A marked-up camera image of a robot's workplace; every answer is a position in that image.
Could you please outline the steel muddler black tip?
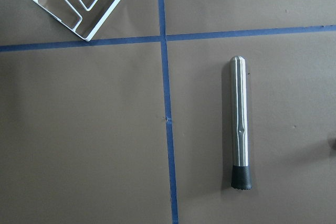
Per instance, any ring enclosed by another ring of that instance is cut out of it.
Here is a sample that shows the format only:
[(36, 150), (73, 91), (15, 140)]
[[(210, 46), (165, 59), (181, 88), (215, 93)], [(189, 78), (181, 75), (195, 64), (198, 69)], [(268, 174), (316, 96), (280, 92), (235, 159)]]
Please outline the steel muddler black tip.
[(248, 102), (246, 60), (234, 56), (230, 60), (232, 106), (232, 181), (231, 187), (250, 190), (252, 181), (249, 167)]

